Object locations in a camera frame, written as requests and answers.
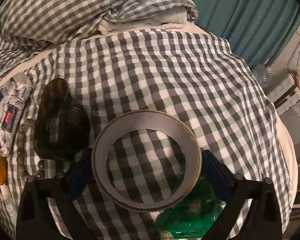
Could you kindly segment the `white suitcase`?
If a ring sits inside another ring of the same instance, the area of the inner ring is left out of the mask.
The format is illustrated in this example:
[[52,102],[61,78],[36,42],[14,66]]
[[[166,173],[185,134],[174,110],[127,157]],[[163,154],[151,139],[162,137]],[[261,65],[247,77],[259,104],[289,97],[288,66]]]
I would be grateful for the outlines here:
[[270,89],[267,97],[273,102],[278,115],[284,114],[300,100],[300,79],[292,73],[286,73]]

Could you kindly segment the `white tape roll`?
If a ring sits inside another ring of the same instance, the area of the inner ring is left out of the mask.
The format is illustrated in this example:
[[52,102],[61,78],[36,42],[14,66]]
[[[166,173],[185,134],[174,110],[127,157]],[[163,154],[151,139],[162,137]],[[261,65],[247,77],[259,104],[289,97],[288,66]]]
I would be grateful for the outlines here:
[[[122,196],[107,175],[108,153],[113,144],[132,131],[151,129],[171,137],[185,157],[185,172],[181,185],[167,199],[153,203],[138,203]],[[111,120],[97,136],[91,153],[91,166],[98,187],[114,203],[138,212],[156,212],[182,201],[194,188],[202,169],[202,154],[194,133],[180,120],[160,111],[148,109],[127,112]]]

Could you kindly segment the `dark sunglasses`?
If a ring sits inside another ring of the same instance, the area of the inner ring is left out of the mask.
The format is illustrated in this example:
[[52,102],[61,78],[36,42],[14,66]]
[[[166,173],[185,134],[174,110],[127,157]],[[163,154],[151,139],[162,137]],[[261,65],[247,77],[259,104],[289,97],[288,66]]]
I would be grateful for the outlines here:
[[33,146],[42,159],[69,161],[89,147],[90,120],[63,78],[44,88],[35,123]]

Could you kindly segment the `clear water bottle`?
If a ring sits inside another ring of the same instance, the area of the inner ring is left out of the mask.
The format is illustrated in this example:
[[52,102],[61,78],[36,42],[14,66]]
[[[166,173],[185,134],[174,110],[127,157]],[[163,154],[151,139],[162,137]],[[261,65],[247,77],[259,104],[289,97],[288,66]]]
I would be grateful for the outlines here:
[[263,64],[258,63],[252,69],[252,74],[260,86],[265,89],[270,85],[275,72],[270,67],[266,67]]

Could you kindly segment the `checkered bed sheet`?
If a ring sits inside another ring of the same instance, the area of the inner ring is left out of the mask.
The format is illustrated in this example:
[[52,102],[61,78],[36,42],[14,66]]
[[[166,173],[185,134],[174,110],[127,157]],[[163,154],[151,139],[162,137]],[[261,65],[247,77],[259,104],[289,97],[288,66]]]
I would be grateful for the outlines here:
[[[0,33],[0,81],[50,44]],[[72,40],[51,52],[25,72],[34,91],[20,123],[37,117],[43,89],[57,77],[67,81],[89,115],[91,146],[108,122],[123,113],[166,112],[189,126],[200,148],[209,149],[232,172],[252,180],[271,178],[286,230],[292,186],[277,138],[278,116],[227,40],[148,29]],[[110,153],[114,186],[137,200],[166,197],[179,170],[177,160],[182,160],[175,146],[159,132],[125,136]],[[75,206],[98,239],[158,237],[157,213],[122,209],[96,184],[85,188]]]

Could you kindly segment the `green plastic package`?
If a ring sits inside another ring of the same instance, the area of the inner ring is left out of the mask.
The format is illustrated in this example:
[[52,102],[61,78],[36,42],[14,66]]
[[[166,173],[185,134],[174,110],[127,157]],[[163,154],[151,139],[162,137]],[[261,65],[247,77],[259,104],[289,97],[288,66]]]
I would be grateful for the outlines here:
[[155,224],[160,239],[202,238],[223,211],[220,201],[204,175],[178,204],[158,215]]

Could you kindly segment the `floral tissue pack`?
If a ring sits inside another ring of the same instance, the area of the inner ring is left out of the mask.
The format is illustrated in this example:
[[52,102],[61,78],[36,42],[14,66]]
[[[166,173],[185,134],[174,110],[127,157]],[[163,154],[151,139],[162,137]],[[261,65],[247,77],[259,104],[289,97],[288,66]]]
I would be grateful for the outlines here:
[[24,73],[16,74],[0,87],[1,157],[11,152],[17,126],[32,91],[32,83]]

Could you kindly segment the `teal curtain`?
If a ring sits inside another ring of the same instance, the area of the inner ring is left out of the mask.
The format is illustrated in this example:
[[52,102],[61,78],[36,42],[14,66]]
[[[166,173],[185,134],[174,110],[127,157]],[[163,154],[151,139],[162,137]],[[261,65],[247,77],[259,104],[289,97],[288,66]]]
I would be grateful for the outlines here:
[[229,41],[250,68],[272,63],[300,24],[296,0],[193,0],[197,24]]

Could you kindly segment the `checkered duvet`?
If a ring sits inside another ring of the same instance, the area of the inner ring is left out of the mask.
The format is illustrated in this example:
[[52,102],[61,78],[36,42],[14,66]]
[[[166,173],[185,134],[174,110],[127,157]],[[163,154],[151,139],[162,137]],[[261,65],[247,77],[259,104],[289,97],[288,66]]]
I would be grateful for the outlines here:
[[88,37],[101,21],[126,23],[181,8],[196,20],[193,0],[4,0],[0,6],[0,80],[50,44]]

